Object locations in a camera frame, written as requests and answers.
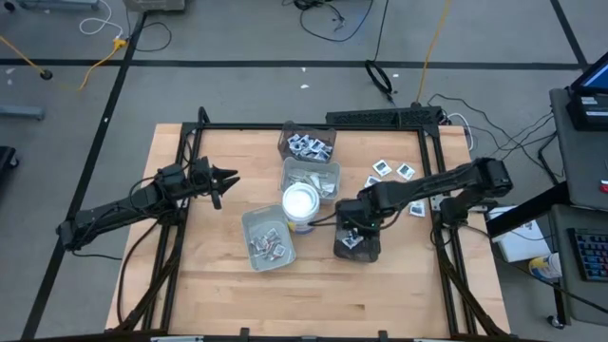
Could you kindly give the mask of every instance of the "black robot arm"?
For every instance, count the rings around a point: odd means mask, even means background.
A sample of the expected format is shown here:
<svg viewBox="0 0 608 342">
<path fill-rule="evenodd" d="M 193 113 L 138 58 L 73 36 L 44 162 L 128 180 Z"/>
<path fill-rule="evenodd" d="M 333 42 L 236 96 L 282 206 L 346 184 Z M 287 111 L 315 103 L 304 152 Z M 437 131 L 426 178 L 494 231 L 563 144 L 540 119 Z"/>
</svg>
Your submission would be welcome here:
<svg viewBox="0 0 608 342">
<path fill-rule="evenodd" d="M 408 182 L 382 181 L 359 191 L 357 199 L 343 199 L 336 213 L 347 228 L 382 230 L 384 219 L 408 203 L 464 189 L 456 198 L 442 201 L 445 221 L 452 224 L 484 198 L 506 195 L 513 187 L 502 161 L 481 158 L 445 173 Z"/>
<path fill-rule="evenodd" d="M 78 251 L 98 235 L 140 221 L 156 218 L 159 224 L 173 225 L 179 221 L 178 210 L 183 200 L 197 195 L 212 197 L 214 207 L 221 208 L 219 197 L 239 178 L 237 171 L 210 167 L 206 157 L 192 163 L 190 177 L 185 167 L 171 164 L 159 169 L 152 181 L 131 193 L 125 199 L 102 206 L 81 210 L 74 219 L 64 221 L 57 228 L 64 248 Z"/>
</svg>

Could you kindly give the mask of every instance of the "keyboard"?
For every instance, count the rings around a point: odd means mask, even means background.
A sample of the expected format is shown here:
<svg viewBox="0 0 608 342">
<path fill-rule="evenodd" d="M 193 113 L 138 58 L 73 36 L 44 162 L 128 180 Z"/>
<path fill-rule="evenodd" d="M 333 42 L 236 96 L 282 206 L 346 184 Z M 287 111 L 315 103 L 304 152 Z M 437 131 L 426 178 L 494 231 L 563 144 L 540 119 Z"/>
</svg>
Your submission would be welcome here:
<svg viewBox="0 0 608 342">
<path fill-rule="evenodd" d="M 325 115 L 327 124 L 437 124 L 441 118 L 440 106 L 420 106 L 410 108 L 371 109 L 343 112 L 329 112 Z"/>
<path fill-rule="evenodd" d="M 568 236 L 582 279 L 608 282 L 608 230 L 569 228 Z"/>
</svg>

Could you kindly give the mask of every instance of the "concrete floor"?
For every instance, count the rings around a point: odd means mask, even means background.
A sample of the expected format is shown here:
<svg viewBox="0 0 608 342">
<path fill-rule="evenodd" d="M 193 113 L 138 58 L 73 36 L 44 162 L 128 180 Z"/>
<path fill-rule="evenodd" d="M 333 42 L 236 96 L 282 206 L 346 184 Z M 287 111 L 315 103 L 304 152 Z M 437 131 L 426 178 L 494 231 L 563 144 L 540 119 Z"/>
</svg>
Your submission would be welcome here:
<svg viewBox="0 0 608 342">
<path fill-rule="evenodd" d="M 126 29 L 122 2 L 106 1 L 113 8 L 113 20 Z M 560 2 L 586 59 L 595 61 L 608 47 L 603 33 L 608 22 L 602 20 L 608 3 Z M 344 29 L 358 23 L 367 4 L 365 0 L 335 3 L 347 17 Z M 297 23 L 298 10 L 281 7 L 278 0 L 200 0 L 190 5 L 183 15 L 150 15 L 146 23 L 164 22 L 173 31 L 173 41 L 163 51 L 137 52 L 135 59 L 362 61 L 375 52 L 384 1 L 374 3 L 370 17 L 350 41 L 338 44 L 303 32 Z M 423 61 L 442 5 L 441 0 L 390 2 L 378 60 Z M 105 28 L 98 35 L 84 36 L 78 23 L 91 15 L 105 14 L 56 8 L 50 13 L 41 9 L 13 14 L 0 11 L 0 32 L 32 58 L 101 59 L 109 52 L 116 30 Z M 131 14 L 132 24 L 136 19 Z M 305 23 L 330 34 L 331 19 L 323 10 L 316 10 L 307 13 Z M 166 32 L 153 27 L 142 34 L 139 47 L 154 48 L 165 39 Z M 120 51 L 114 60 L 123 56 Z M 118 72 L 114 66 L 100 67 L 84 91 L 74 92 L 58 83 L 79 84 L 86 67 L 49 66 L 56 82 L 48 83 L 29 67 L 8 66 L 2 60 L 6 58 L 14 56 L 0 46 L 0 103 L 43 106 L 47 118 L 42 122 L 0 119 L 0 145 L 16 147 L 22 160 L 1 188 L 0 306 L 10 310 L 0 316 L 0 340 L 21 335 L 56 241 L 54 228 L 66 215 Z M 577 59 L 549 0 L 461 0 L 452 4 L 432 61 L 570 65 Z M 395 102 L 408 106 L 421 70 L 396 68 L 386 72 L 399 75 L 391 79 L 399 91 Z M 549 89 L 567 86 L 579 74 L 576 70 L 434 68 L 427 73 L 422 100 L 436 92 L 464 98 L 515 134 L 549 112 Z M 300 88 L 304 84 L 309 88 Z M 448 113 L 465 115 L 471 125 L 492 130 L 500 142 L 506 142 L 500 132 L 462 104 L 441 99 L 433 103 Z M 155 124 L 194 121 L 200 105 L 216 123 L 288 119 L 322 123 L 328 111 L 390 107 L 362 67 L 307 67 L 302 72 L 300 67 L 132 66 L 83 208 L 124 197 L 143 172 Z M 549 123 L 533 138 L 553 129 Z M 473 134 L 477 148 L 472 157 L 493 152 L 495 146 L 487 134 L 475 129 Z M 536 148 L 532 145 L 528 150 L 535 155 Z M 546 155 L 553 168 L 561 170 L 556 143 Z M 550 186 L 522 152 L 512 153 L 506 163 L 516 188 L 504 204 L 519 203 Z M 87 251 L 120 256 L 126 234 L 123 229 L 99 237 Z M 500 264 L 497 268 L 513 333 L 553 341 L 600 340 L 608 333 L 606 328 L 579 322 L 564 331 L 549 327 L 544 318 L 555 313 L 552 291 Z M 37 336 L 102 331 L 118 270 L 118 262 L 67 256 Z"/>
</svg>

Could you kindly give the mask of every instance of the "plastic bin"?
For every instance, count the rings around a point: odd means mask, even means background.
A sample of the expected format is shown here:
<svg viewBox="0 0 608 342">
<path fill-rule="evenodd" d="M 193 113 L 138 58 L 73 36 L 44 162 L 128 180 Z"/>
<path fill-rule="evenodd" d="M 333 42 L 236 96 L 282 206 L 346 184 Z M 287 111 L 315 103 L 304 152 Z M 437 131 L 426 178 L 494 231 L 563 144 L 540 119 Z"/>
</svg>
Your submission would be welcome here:
<svg viewBox="0 0 608 342">
<path fill-rule="evenodd" d="M 332 204 L 333 200 L 335 200 L 335 198 L 338 196 L 338 191 L 340 190 L 340 164 L 335 161 L 329 164 L 297 161 L 293 157 L 288 157 L 283 162 L 283 175 L 281 176 L 280 184 L 281 191 L 285 192 L 285 190 L 287 190 L 287 188 L 294 183 L 294 181 L 289 178 L 290 175 L 297 175 L 298 172 L 303 174 L 305 171 L 329 174 L 328 181 L 335 184 L 333 192 L 331 192 L 328 196 L 323 197 L 318 189 L 316 190 L 319 193 L 321 204 Z"/>
<path fill-rule="evenodd" d="M 304 162 L 316 162 L 316 163 L 329 163 L 332 159 L 332 152 L 328 153 L 330 157 L 326 161 L 316 160 L 313 158 L 301 157 L 295 155 L 294 152 L 289 147 L 288 139 L 290 139 L 293 135 L 299 135 L 300 137 L 304 137 L 308 135 L 311 139 L 319 139 L 327 146 L 335 147 L 335 138 L 336 132 L 335 129 L 330 128 L 327 130 L 315 129 L 311 127 L 301 126 L 295 124 L 294 122 L 288 121 L 283 125 L 283 129 L 281 130 L 281 136 L 278 139 L 278 153 L 280 153 L 281 158 L 286 160 L 288 157 L 293 157 L 299 161 Z"/>
<path fill-rule="evenodd" d="M 249 253 L 251 268 L 256 272 L 270 271 L 279 267 L 289 265 L 295 260 L 295 249 L 292 237 L 287 227 L 287 220 L 280 205 L 256 209 L 243 214 L 242 217 L 243 235 Z M 275 260 L 255 256 L 255 247 L 251 244 L 254 237 L 267 234 L 270 230 L 276 229 L 280 237 L 280 243 L 286 248 L 285 255 Z"/>
</svg>

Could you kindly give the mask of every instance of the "wooden tabletop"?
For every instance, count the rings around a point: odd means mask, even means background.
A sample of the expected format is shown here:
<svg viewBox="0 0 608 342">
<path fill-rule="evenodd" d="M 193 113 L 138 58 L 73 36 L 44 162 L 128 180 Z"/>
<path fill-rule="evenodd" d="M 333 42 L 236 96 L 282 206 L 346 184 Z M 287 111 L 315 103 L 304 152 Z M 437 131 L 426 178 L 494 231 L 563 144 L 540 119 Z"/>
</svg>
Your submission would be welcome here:
<svg viewBox="0 0 608 342">
<path fill-rule="evenodd" d="M 156 128 L 144 176 L 174 162 L 180 124 Z M 339 198 L 354 198 L 371 166 L 384 159 L 395 170 L 406 162 L 423 177 L 416 133 L 338 131 L 332 160 L 342 167 Z M 318 227 L 307 236 L 293 236 L 297 258 L 289 266 L 255 273 L 247 256 L 241 216 L 280 203 L 282 160 L 276 150 L 279 131 L 205 130 L 199 155 L 212 164 L 236 169 L 241 180 L 214 210 L 209 198 L 194 199 L 186 226 L 170 333 L 236 335 L 241 327 L 251 335 L 449 337 L 436 253 L 428 240 L 431 222 L 404 213 L 382 232 L 382 253 L 366 264 L 333 255 L 332 227 Z M 463 129 L 441 127 L 447 169 L 470 161 Z M 429 154 L 435 168 L 432 144 Z M 385 176 L 398 180 L 396 173 Z M 322 206 L 319 217 L 333 212 Z M 130 228 L 127 251 L 151 220 Z M 469 224 L 485 229 L 481 216 Z M 150 282 L 160 228 L 134 252 L 124 280 L 123 315 L 140 300 Z M 460 231 L 469 288 L 484 309 L 509 331 L 503 297 L 489 242 L 472 231 Z M 455 291 L 455 304 L 461 300 Z M 154 325 L 160 324 L 164 291 L 157 298 Z M 458 311 L 461 332 L 464 317 Z M 107 319 L 117 325 L 116 294 Z"/>
</svg>

